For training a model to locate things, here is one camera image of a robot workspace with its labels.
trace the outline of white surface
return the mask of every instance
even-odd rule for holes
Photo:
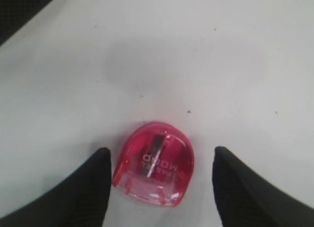
[[[314,0],[55,0],[0,47],[0,216],[143,121],[184,131],[178,208],[112,190],[106,227],[220,227],[213,149],[314,206]]]

